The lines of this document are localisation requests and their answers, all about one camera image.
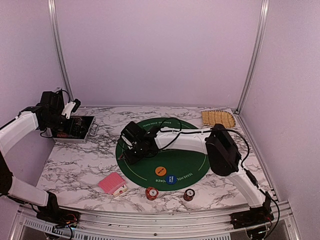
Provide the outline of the orange big blind button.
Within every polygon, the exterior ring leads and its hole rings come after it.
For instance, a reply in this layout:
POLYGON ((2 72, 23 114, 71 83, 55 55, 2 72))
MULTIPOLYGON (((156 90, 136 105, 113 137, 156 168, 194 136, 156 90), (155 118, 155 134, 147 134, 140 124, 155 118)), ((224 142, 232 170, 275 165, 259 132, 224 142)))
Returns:
POLYGON ((163 166, 158 166, 155 169, 155 174, 160 177, 165 176, 167 174, 167 169, 163 166))

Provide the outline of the blue small blind button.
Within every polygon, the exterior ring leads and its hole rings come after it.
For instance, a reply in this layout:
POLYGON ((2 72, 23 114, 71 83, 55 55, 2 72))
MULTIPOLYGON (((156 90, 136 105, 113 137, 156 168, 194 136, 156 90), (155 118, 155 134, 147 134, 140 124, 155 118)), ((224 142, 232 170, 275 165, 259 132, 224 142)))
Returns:
POLYGON ((177 177, 174 174, 167 175, 165 177, 165 182, 168 185, 174 185, 178 181, 177 177))

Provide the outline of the black triangular all-in button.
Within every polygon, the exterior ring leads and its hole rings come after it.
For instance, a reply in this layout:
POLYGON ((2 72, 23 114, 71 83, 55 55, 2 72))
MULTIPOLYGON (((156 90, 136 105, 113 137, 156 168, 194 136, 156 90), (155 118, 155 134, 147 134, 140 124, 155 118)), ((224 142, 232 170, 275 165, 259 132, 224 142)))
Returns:
POLYGON ((118 161, 124 161, 126 159, 125 153, 123 152, 119 158, 117 159, 118 161))

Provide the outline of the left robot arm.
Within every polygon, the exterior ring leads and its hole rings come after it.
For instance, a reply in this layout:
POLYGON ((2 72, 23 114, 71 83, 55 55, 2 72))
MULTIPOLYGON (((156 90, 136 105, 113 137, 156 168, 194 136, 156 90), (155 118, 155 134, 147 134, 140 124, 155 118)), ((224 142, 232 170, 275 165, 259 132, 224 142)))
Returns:
POLYGON ((62 131, 71 113, 79 107, 77 102, 76 99, 64 103, 62 89, 56 92, 44 91, 36 106, 26 107, 0 128, 0 195, 36 205, 53 223, 60 222, 64 216, 56 195, 16 178, 10 171, 5 156, 12 147, 33 131, 62 131))

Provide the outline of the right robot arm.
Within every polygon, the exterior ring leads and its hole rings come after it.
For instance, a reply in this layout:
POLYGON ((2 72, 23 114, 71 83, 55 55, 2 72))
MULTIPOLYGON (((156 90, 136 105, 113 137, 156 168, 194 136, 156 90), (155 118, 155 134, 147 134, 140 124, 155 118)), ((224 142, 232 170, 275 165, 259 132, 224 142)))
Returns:
POLYGON ((131 121, 120 133, 125 142, 124 159, 135 164, 146 156, 165 149, 199 152, 207 155, 211 171, 231 181, 246 199, 247 219, 258 224, 271 211, 271 196, 263 191, 255 176, 243 166, 238 146, 222 124, 212 128, 183 129, 152 126, 145 130, 131 121))

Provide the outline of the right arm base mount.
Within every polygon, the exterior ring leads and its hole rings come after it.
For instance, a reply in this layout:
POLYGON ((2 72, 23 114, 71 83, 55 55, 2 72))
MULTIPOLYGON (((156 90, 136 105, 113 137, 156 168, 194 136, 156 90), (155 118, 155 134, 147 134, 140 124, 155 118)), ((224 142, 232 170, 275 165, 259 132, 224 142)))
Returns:
POLYGON ((247 210, 242 212, 235 212, 230 215, 230 223, 234 229, 241 229, 252 227, 259 224, 264 224, 273 221, 274 215, 269 212, 247 210))

